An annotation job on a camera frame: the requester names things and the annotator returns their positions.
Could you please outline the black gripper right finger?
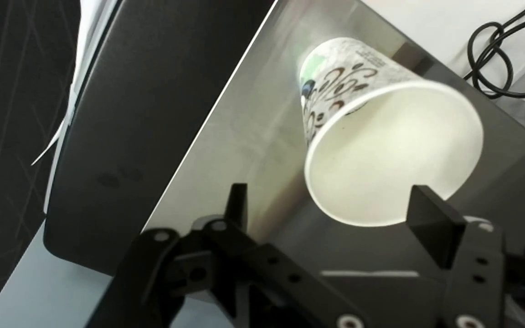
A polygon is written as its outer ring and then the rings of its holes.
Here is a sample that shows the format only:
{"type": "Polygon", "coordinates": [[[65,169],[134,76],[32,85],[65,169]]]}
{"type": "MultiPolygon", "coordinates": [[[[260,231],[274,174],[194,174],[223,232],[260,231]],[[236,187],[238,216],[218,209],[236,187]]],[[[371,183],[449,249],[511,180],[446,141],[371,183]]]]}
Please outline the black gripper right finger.
{"type": "Polygon", "coordinates": [[[442,271],[442,328],[500,328],[504,300],[502,231],[468,221],[428,185],[409,190],[406,223],[442,271]]]}

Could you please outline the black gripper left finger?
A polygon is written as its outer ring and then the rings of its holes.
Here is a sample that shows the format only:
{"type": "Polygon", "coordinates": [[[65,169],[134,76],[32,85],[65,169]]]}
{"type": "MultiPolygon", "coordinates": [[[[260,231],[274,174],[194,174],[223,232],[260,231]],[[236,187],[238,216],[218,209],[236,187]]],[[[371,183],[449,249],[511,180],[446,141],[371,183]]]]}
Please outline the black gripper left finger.
{"type": "Polygon", "coordinates": [[[178,234],[140,232],[85,328],[170,328],[192,293],[207,293],[234,328],[360,328],[360,311],[271,243],[245,234],[247,187],[223,214],[178,234]]]}

